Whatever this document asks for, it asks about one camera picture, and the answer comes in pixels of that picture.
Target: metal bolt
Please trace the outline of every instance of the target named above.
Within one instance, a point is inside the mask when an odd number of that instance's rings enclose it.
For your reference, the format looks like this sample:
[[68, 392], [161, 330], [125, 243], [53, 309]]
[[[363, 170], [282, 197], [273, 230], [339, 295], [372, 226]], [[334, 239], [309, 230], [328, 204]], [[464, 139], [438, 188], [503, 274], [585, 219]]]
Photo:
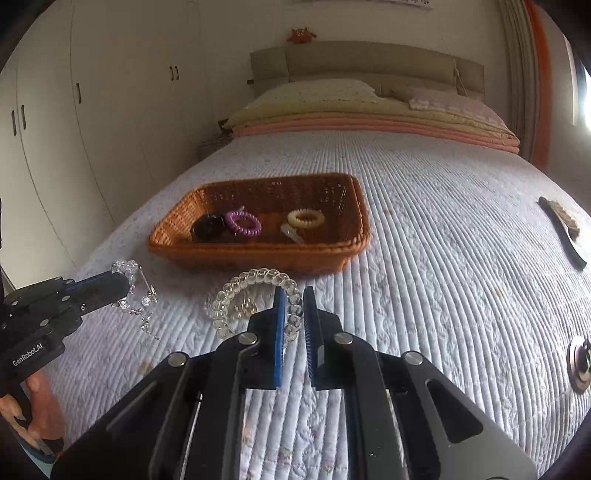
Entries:
[[353, 337], [350, 333], [339, 332], [335, 334], [335, 342], [339, 345], [351, 345], [351, 343], [353, 343]]
[[244, 332], [238, 335], [238, 342], [243, 345], [254, 345], [258, 337], [252, 332]]
[[168, 356], [168, 364], [171, 367], [182, 367], [187, 361], [187, 355], [180, 352], [171, 353]]
[[404, 359], [406, 360], [406, 363], [411, 365], [420, 365], [423, 363], [423, 356], [414, 351], [405, 353]]

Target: jewelry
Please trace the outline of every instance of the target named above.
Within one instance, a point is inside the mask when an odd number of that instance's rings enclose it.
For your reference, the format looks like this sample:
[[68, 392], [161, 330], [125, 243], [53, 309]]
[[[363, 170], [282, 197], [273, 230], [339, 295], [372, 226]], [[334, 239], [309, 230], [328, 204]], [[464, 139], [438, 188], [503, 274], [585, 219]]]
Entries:
[[248, 272], [242, 272], [226, 283], [217, 293], [216, 299], [212, 303], [213, 327], [216, 329], [217, 336], [225, 340], [236, 335], [236, 332], [228, 325], [228, 305], [237, 294], [255, 283], [269, 283], [285, 290], [287, 324], [285, 325], [284, 339], [287, 342], [293, 342], [302, 327], [301, 292], [297, 288], [297, 283], [287, 274], [268, 268], [253, 268]]
[[[150, 309], [150, 305], [152, 305], [153, 303], [158, 303], [158, 300], [156, 298], [156, 290], [154, 290], [154, 287], [150, 285], [146, 280], [142, 267], [140, 267], [138, 263], [134, 260], [117, 260], [111, 266], [111, 272], [122, 273], [127, 277], [127, 280], [129, 281], [129, 292], [127, 296], [124, 299], [116, 301], [112, 304], [112, 306], [118, 307], [124, 312], [129, 313], [131, 315], [139, 316], [142, 320], [141, 330], [149, 335], [152, 335], [156, 340], [160, 340], [159, 337], [152, 334], [152, 326], [150, 323], [150, 320], [152, 319], [152, 312], [148, 312], [148, 310]], [[135, 290], [135, 282], [138, 276], [142, 279], [148, 291], [146, 295], [142, 296], [141, 307], [139, 309], [134, 309], [129, 304], [128, 299], [129, 296], [133, 294]]]
[[[240, 226], [236, 223], [238, 219], [245, 219], [252, 222], [252, 228], [246, 228]], [[226, 221], [226, 226], [233, 232], [233, 233], [240, 233], [244, 236], [258, 236], [261, 234], [262, 225], [258, 218], [256, 218], [253, 214], [248, 213], [244, 210], [232, 210], [224, 214], [224, 220]]]
[[258, 312], [256, 303], [248, 295], [244, 295], [240, 302], [234, 302], [234, 310], [236, 311], [236, 318], [247, 319]]
[[201, 215], [191, 226], [193, 242], [209, 242], [220, 236], [226, 229], [223, 215]]
[[302, 244], [304, 239], [297, 234], [297, 230], [293, 228], [289, 223], [281, 225], [281, 233], [287, 238], [291, 238], [295, 243]]
[[[312, 220], [302, 220], [302, 218], [312, 218]], [[324, 223], [324, 215], [318, 210], [305, 208], [288, 213], [287, 221], [293, 228], [311, 229]]]

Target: wall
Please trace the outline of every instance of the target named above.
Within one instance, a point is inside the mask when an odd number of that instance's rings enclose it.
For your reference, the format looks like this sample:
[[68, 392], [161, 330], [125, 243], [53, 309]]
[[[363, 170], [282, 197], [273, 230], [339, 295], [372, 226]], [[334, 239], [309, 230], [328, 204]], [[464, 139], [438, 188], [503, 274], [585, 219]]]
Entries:
[[249, 53], [284, 44], [292, 27], [309, 27], [320, 41], [398, 43], [445, 53], [449, 49], [485, 66], [486, 103], [507, 118], [508, 60], [496, 0], [435, 0], [432, 11], [361, 1], [196, 1], [218, 119], [254, 98], [246, 84], [252, 78]]
[[573, 75], [564, 35], [540, 10], [552, 68], [552, 124], [547, 175], [591, 213], [591, 129], [573, 125]]
[[4, 274], [4, 270], [0, 269], [0, 277], [2, 277], [2, 285], [4, 286], [4, 293], [8, 295], [10, 292], [13, 291], [13, 288], [8, 281], [8, 277]]

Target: white wardrobe door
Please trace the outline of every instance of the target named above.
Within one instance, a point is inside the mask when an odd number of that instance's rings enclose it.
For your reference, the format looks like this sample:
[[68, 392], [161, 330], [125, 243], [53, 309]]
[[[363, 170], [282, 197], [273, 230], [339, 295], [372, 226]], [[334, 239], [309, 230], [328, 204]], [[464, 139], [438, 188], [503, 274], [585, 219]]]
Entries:
[[169, 45], [177, 39], [170, 36], [167, 2], [126, 1], [137, 5], [129, 25], [137, 33], [130, 39], [137, 52], [130, 107], [152, 178], [161, 189], [191, 165], [183, 114], [174, 94], [176, 71]]
[[47, 215], [76, 265], [114, 224], [80, 136], [70, 74], [70, 0], [57, 0], [19, 45], [22, 144]]
[[67, 277], [74, 264], [37, 197], [22, 150], [17, 55], [15, 50], [0, 73], [0, 265], [13, 285], [21, 288], [52, 277]]
[[178, 62], [178, 82], [175, 84], [177, 104], [193, 151], [204, 140], [218, 132], [208, 94], [203, 68], [199, 35], [199, 13], [195, 4], [186, 0], [170, 0], [171, 19], [176, 32], [175, 63]]
[[116, 224], [154, 193], [135, 132], [128, 92], [135, 87], [132, 2], [77, 0], [72, 22], [72, 83], [80, 132]]

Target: brown woven basket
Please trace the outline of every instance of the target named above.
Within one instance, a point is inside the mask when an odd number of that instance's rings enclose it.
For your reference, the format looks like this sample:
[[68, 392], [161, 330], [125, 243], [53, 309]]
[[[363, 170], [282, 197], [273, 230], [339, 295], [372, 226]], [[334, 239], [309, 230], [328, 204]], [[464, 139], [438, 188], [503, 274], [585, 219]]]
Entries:
[[[262, 233], [236, 242], [225, 233], [216, 242], [191, 240], [193, 222], [205, 213], [245, 206], [262, 224]], [[310, 208], [324, 213], [318, 228], [298, 230], [297, 244], [280, 231], [287, 214]], [[276, 268], [287, 273], [336, 273], [363, 251], [369, 221], [357, 179], [340, 173], [210, 183], [186, 194], [148, 238], [148, 249], [190, 269]]]

